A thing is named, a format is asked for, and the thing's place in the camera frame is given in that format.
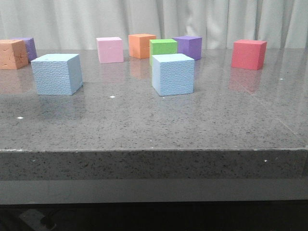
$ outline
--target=green cube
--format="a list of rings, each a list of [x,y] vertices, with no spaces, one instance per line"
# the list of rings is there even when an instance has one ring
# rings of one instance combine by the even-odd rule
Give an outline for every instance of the green cube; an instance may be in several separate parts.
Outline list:
[[[176,54],[178,53],[178,42],[174,39],[151,39],[150,40],[150,65],[152,66],[152,55],[154,54]]]

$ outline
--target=textured foam surface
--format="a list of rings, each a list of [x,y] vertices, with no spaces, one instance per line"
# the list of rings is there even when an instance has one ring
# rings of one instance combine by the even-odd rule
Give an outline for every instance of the textured foam surface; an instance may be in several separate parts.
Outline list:
[[[129,55],[138,59],[150,57],[150,40],[156,39],[156,35],[136,34],[128,36]]]
[[[124,62],[123,41],[119,37],[96,38],[98,59],[102,64]]]
[[[24,41],[20,39],[0,40],[0,69],[19,69],[28,63]]]
[[[174,39],[152,39],[150,40],[150,65],[152,65],[152,55],[176,54],[177,52],[178,42]]]
[[[197,36],[180,36],[173,38],[178,42],[178,53],[187,55],[194,60],[201,59],[202,38]]]
[[[12,38],[12,39],[20,39],[25,42],[29,62],[38,57],[33,38]]]
[[[231,67],[258,70],[263,66],[266,41],[242,39],[233,43]]]
[[[46,54],[31,64],[39,95],[72,95],[83,85],[79,54]]]
[[[152,57],[152,86],[160,96],[193,92],[194,59],[184,54]]]

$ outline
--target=purple cube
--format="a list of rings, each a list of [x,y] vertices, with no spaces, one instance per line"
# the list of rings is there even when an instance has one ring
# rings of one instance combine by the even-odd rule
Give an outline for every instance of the purple cube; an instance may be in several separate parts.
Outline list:
[[[29,62],[38,57],[33,38],[12,38],[12,39],[20,39],[25,42]]]
[[[173,38],[178,42],[178,53],[185,54],[194,60],[201,59],[202,38],[197,36],[180,36]]]

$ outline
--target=curtain fold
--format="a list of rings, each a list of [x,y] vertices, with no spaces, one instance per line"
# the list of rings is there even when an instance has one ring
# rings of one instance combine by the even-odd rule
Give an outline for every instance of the curtain fold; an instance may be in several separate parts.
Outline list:
[[[0,0],[0,39],[34,37],[37,49],[96,49],[98,37],[149,33],[203,38],[231,49],[239,39],[305,48],[308,0]]]

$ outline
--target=red cube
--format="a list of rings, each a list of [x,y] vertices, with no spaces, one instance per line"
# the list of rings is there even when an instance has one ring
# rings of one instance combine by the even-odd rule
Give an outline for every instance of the red cube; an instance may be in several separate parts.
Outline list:
[[[233,43],[231,67],[259,70],[264,63],[266,41],[241,39]]]

